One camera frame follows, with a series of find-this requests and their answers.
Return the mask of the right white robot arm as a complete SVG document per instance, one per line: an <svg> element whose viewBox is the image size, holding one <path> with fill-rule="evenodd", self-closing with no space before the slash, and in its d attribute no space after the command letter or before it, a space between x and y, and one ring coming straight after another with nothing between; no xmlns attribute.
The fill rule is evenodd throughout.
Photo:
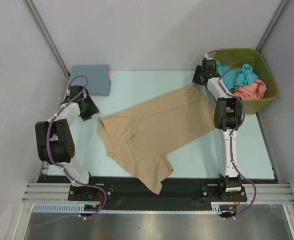
<svg viewBox="0 0 294 240"><path fill-rule="evenodd" d="M227 89L218 73L217 62L211 57L205 56L202 65L196 67L192 82L206 87L216 99L213 123L223 146L218 185L205 186L202 190L204 198L219 202L236 201L237 204L245 202L247 197L237 170L236 157L237 130L243 122L242 100L235 98Z"/></svg>

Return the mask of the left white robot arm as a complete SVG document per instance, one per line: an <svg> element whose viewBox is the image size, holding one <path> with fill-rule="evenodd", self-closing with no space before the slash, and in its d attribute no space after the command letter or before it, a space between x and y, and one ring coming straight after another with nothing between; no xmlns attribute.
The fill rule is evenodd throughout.
<svg viewBox="0 0 294 240"><path fill-rule="evenodd" d="M75 157L76 147L70 130L75 120L87 121L100 111L83 86L71 86L59 110L48 120L35 124L38 156L41 161L59 168L71 185L80 187L80 195L87 200L97 194L97 187L89 183L91 175Z"/></svg>

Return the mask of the beige t-shirt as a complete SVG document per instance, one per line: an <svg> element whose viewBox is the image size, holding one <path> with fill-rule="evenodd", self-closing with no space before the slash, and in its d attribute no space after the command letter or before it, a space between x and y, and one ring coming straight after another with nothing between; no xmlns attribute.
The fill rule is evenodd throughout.
<svg viewBox="0 0 294 240"><path fill-rule="evenodd" d="M173 173L169 153L215 129L215 107L195 84L99 118L107 156L160 194Z"/></svg>

